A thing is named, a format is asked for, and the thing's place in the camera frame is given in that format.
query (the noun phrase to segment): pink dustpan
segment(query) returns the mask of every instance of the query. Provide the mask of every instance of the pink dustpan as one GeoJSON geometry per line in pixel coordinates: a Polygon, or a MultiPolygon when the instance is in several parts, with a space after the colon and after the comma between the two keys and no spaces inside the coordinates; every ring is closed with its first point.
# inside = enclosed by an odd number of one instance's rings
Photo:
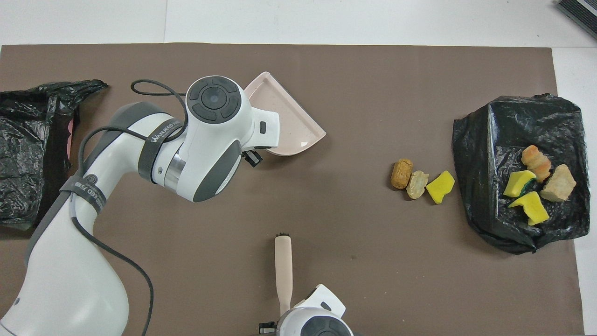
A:
{"type": "Polygon", "coordinates": [[[325,136],[325,131],[269,72],[257,76],[247,85],[245,92],[251,106],[280,115],[279,145],[266,149],[270,153],[280,156],[298,154],[325,136]]]}

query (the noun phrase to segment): velcro strap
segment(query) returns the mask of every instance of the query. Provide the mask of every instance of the velcro strap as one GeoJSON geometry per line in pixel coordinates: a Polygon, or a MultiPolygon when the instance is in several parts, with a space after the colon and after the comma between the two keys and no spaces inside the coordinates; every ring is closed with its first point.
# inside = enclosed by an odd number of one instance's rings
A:
{"type": "Polygon", "coordinates": [[[97,213],[106,205],[106,196],[95,184],[77,175],[71,176],[60,188],[60,191],[71,191],[91,204],[97,213]]]}
{"type": "Polygon", "coordinates": [[[174,131],[181,128],[182,125],[183,122],[176,118],[166,120],[147,137],[139,156],[139,163],[137,164],[137,171],[142,178],[155,184],[151,177],[151,171],[153,170],[155,159],[158,157],[159,149],[164,140],[174,131]]]}

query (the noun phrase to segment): white table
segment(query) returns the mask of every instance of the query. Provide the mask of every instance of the white table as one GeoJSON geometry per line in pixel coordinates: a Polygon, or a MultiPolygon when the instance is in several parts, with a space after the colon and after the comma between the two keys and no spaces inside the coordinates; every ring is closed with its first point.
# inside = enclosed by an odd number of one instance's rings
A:
{"type": "MultiPolygon", "coordinates": [[[[597,40],[552,0],[0,2],[0,45],[160,42],[551,47],[558,94],[583,110],[597,170],[597,40]]],[[[584,330],[597,334],[597,233],[575,246],[584,330]]]]}

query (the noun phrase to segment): crumpled black garbage bag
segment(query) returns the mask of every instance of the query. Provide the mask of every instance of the crumpled black garbage bag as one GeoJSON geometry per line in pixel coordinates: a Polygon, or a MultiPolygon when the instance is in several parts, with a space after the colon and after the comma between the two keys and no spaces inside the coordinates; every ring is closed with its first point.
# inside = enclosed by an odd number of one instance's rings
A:
{"type": "MultiPolygon", "coordinates": [[[[551,94],[499,97],[454,120],[452,147],[468,223],[489,244],[518,255],[589,232],[584,128],[572,102],[551,94]],[[550,219],[535,226],[527,225],[522,207],[509,209],[513,198],[503,195],[510,173],[527,169],[521,157],[529,145],[551,160],[552,173],[566,164],[577,182],[567,201],[541,199],[550,219]]],[[[535,182],[529,191],[543,186],[535,182]]]]}
{"type": "Polygon", "coordinates": [[[37,225],[67,178],[68,125],[100,80],[0,92],[0,225],[37,225]]]}

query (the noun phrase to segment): brown table surface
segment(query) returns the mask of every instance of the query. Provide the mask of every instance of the brown table surface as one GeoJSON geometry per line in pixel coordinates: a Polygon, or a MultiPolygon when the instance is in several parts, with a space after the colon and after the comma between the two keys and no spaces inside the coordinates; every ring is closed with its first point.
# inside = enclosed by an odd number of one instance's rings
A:
{"type": "MultiPolygon", "coordinates": [[[[172,97],[138,96],[151,78],[179,91],[206,75],[246,86],[269,71],[327,131],[294,157],[242,162],[229,186],[188,202],[135,174],[124,176],[95,235],[149,273],[148,335],[256,334],[275,320],[273,238],[293,238],[293,304],[317,284],[346,305],[354,331],[374,335],[582,334],[572,241],[535,254],[501,252],[466,224],[458,186],[444,203],[393,190],[394,161],[455,175],[452,122],[501,95],[556,94],[546,48],[340,45],[5,45],[0,90],[98,78],[110,85],[81,109],[84,134],[120,106],[154,102],[179,118],[172,97]]],[[[22,284],[27,241],[0,239],[0,314],[22,284]]],[[[148,291],[107,256],[129,296],[124,335],[139,335],[148,291]]]]}

